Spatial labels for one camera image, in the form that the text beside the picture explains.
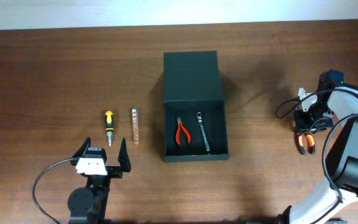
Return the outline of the small red cutting pliers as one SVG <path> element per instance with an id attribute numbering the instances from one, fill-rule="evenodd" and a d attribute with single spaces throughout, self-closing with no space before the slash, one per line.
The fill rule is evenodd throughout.
<path id="1" fill-rule="evenodd" d="M 181 134 L 185 135 L 186 143 L 191 143 L 191 134 L 189 131 L 184 127 L 183 122 L 179 116 L 177 116 L 177 130 L 175 133 L 175 142 L 178 146 L 181 146 Z"/>

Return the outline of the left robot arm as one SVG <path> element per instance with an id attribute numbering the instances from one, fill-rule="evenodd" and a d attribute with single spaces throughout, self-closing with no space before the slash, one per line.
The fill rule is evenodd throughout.
<path id="1" fill-rule="evenodd" d="M 91 138 L 71 157 L 76 172 L 86 178 L 86 185 L 75 189 L 68 197 L 70 223 L 112 223 L 106 218 L 106 207 L 113 179 L 121 179 L 123 173 L 131 171 L 126 140 L 122 139 L 117 161 L 118 166 L 107 166 L 106 151 L 102 147 L 91 147 Z"/>

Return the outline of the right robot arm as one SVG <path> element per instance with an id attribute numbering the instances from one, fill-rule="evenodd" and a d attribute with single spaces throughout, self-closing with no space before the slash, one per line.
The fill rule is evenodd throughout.
<path id="1" fill-rule="evenodd" d="M 274 223 L 329 223 L 344 207 L 358 201 L 358 87 L 344 74 L 319 76 L 316 91 L 303 88 L 292 99 L 294 138 L 300 154 L 316 152 L 313 134 L 328 130 L 322 148 L 324 177 L 312 192 L 279 214 Z"/>

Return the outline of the orange black long-nose pliers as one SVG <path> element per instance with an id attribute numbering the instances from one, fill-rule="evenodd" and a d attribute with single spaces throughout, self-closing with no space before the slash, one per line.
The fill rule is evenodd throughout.
<path id="1" fill-rule="evenodd" d="M 302 133 L 295 133 L 294 137 L 295 137 L 295 145 L 296 148 L 298 149 L 298 152 L 301 155 L 306 155 L 306 149 L 303 145 L 303 136 L 306 137 L 306 140 L 308 142 L 308 150 L 310 154 L 315 154 L 316 152 L 316 146 L 315 146 L 315 142 L 314 142 L 314 138 L 312 137 L 311 134 L 302 134 Z"/>

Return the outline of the orange socket bit rail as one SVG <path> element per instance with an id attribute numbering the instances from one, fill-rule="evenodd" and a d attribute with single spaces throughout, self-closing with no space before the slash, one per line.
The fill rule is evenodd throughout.
<path id="1" fill-rule="evenodd" d="M 133 142 L 135 145 L 138 145 L 139 144 L 138 112 L 135 108 L 132 109 L 132 132 L 133 132 Z"/>

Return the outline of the yellow black stubby screwdriver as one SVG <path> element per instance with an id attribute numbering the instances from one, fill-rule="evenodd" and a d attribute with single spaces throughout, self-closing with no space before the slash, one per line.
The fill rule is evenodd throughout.
<path id="1" fill-rule="evenodd" d="M 105 132 L 108 139 L 108 145 L 112 146 L 114 135 L 114 114 L 112 111 L 106 111 L 104 115 Z"/>

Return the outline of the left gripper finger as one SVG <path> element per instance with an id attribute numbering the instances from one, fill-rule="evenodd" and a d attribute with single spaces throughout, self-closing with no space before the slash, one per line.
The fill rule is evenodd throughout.
<path id="1" fill-rule="evenodd" d="M 122 172 L 130 172 L 132 169 L 129 155 L 127 153 L 126 139 L 123 138 L 120 146 L 119 155 L 117 158 Z"/>
<path id="2" fill-rule="evenodd" d="M 82 144 L 82 146 L 79 148 L 79 150 L 77 150 L 74 155 L 71 157 L 71 161 L 70 161 L 70 164 L 72 166 L 75 166 L 77 165 L 79 159 L 81 157 L 83 157 L 85 151 L 90 147 L 91 145 L 91 138 L 90 137 L 87 137 L 85 142 Z"/>

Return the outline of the silver ratchet wrench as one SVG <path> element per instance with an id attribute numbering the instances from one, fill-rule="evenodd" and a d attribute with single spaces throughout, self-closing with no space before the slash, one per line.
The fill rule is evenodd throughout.
<path id="1" fill-rule="evenodd" d="M 207 151 L 208 154 L 210 154 L 210 147 L 209 147 L 208 139 L 206 137 L 206 132 L 205 132 L 204 125 L 203 125 L 201 112 L 197 112 L 196 116 L 197 116 L 197 119 L 198 119 L 198 122 L 199 122 L 199 126 L 200 126 L 201 134 L 202 134 L 202 137 L 203 137 L 204 145 L 206 147 L 206 151 Z"/>

